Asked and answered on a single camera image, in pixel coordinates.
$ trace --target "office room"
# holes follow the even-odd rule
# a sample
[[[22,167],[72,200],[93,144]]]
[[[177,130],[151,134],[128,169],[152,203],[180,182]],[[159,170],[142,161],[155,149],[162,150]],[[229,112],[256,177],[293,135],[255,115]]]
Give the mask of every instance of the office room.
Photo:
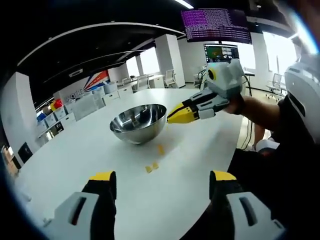
[[[286,160],[319,153],[311,2],[4,3],[5,215],[34,239],[287,239]]]

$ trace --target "television screen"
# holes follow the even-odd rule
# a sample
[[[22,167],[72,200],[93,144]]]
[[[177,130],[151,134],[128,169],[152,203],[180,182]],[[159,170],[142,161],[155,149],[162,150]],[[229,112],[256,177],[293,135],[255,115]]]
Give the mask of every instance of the television screen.
[[[244,11],[204,8],[182,11],[188,42],[229,41],[252,44]]]
[[[239,59],[238,47],[227,44],[204,44],[207,63],[230,63],[231,59]]]

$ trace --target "floor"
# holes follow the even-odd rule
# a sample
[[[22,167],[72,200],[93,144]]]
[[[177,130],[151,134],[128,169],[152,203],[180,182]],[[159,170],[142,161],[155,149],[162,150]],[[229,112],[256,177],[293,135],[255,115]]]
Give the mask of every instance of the floor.
[[[185,87],[183,87],[185,89],[194,89],[194,84],[193,83],[186,83]],[[266,97],[266,92],[261,91],[261,90],[255,90],[252,89],[252,96],[257,98],[258,100],[267,103],[267,104],[277,104],[276,100],[274,98],[270,98],[268,99]],[[249,89],[246,89],[245,95],[249,95]],[[236,147],[240,148],[240,149],[250,149],[254,143],[254,139],[255,139],[255,125],[252,124],[252,133],[251,133],[251,138],[250,138],[250,127],[251,127],[251,122],[249,123],[249,127],[248,127],[248,123],[249,120],[246,117],[243,117],[242,119],[242,124],[241,124],[241,130],[240,130],[240,135],[239,135],[239,139],[237,142]],[[264,134],[264,139],[269,138],[271,135],[269,130],[265,131]]]

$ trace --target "metal bowl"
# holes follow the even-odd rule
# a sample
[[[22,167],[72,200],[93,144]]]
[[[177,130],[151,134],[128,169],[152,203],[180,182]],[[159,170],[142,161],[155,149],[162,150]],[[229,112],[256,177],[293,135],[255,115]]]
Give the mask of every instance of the metal bowl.
[[[166,123],[167,108],[160,104],[141,105],[120,113],[110,122],[110,130],[120,140],[144,144],[159,135]]]

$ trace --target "window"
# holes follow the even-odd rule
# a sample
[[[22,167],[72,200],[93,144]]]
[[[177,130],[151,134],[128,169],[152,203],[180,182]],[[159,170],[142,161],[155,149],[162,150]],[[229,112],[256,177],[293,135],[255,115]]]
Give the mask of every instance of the window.
[[[256,59],[254,46],[252,44],[246,44],[233,41],[222,41],[223,44],[237,45],[239,52],[239,60],[243,68],[256,69]]]
[[[135,56],[126,61],[126,68],[128,70],[129,76],[140,76]]]
[[[160,72],[156,49],[154,47],[140,54],[143,74]]]
[[[293,42],[283,36],[263,32],[268,54],[269,70],[283,75],[286,69],[297,60]]]

